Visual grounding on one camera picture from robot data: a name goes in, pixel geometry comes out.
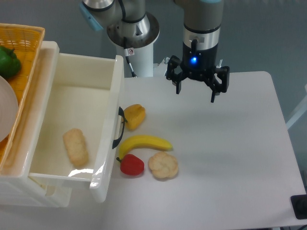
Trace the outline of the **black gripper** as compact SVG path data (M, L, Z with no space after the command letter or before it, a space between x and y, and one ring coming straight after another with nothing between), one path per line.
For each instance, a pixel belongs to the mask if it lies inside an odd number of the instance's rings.
M205 82L212 90L211 103L214 103L217 95L227 92L230 68L215 66L217 49L218 44L209 49L193 52L183 43L182 62L178 57L171 56L167 63L166 79L172 81L176 87L176 94L180 94L181 82L186 78Z

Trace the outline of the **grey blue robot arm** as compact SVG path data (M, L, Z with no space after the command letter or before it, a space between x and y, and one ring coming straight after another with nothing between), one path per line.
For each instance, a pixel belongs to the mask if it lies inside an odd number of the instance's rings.
M165 76L177 92L185 79L204 82L214 99L229 86L230 68L215 63L224 2L177 0L175 4L184 12L182 57L171 56ZM117 53L126 60L127 77L153 75L153 44L160 28L146 11L145 1L83 0L79 9L93 30L106 29Z

